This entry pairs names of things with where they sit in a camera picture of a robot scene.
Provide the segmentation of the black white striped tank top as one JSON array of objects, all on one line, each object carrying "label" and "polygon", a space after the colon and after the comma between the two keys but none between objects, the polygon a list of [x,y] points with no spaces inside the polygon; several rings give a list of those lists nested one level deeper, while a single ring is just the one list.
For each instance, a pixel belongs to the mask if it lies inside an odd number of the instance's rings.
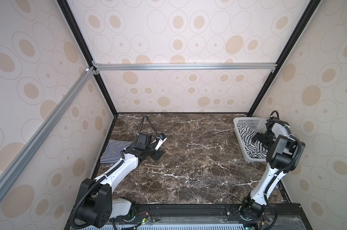
[{"label": "black white striped tank top", "polygon": [[260,142],[252,143],[252,138],[257,132],[254,129],[249,128],[248,126],[240,126],[239,134],[241,140],[244,142],[244,147],[246,154],[251,159],[266,159],[268,150]]}]

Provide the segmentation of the blue white striped tank top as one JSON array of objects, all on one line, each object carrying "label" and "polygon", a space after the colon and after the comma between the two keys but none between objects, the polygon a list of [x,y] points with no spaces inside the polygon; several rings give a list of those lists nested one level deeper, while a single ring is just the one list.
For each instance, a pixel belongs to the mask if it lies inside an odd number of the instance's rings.
[{"label": "blue white striped tank top", "polygon": [[102,156],[100,159],[100,163],[105,164],[115,164],[120,158],[120,152],[126,149],[132,142],[131,141],[120,141],[110,139]]}]

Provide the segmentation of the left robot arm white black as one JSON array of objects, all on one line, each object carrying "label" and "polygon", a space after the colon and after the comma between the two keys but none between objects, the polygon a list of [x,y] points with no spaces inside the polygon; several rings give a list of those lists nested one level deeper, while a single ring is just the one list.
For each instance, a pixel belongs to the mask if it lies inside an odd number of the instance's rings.
[{"label": "left robot arm white black", "polygon": [[85,179],[81,183],[70,215],[71,228],[101,228],[112,218],[133,218],[134,202],[124,198],[113,199],[112,193],[147,157],[158,160],[163,154],[160,147],[166,140],[167,137],[163,133],[155,140],[150,134],[140,133],[136,141],[119,147],[120,159],[110,169],[94,179]]}]

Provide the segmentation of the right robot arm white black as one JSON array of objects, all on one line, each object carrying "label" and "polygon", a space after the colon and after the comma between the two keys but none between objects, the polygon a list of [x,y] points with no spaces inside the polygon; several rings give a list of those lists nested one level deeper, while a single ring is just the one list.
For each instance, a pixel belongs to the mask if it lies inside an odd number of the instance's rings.
[{"label": "right robot arm white black", "polygon": [[255,189],[243,199],[240,215],[244,220],[260,218],[269,197],[278,182],[293,171],[306,147],[290,130],[289,123],[271,115],[265,123],[266,131],[260,132],[247,125],[239,128],[240,140],[250,157],[263,158],[266,170]]}]

